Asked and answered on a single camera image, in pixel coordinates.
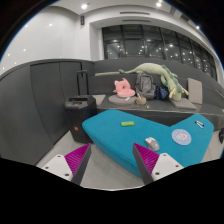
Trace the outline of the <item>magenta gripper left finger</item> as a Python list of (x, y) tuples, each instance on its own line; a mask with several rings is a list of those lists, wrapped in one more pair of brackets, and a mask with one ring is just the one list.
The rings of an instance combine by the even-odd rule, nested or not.
[(91, 155), (91, 144), (85, 144), (69, 154), (57, 154), (42, 169), (80, 185)]

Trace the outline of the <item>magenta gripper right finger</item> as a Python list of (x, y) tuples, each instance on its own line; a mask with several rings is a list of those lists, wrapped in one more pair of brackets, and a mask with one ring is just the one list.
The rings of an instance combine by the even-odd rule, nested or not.
[(133, 155), (145, 185), (183, 169), (169, 154), (157, 154), (137, 143), (133, 144)]

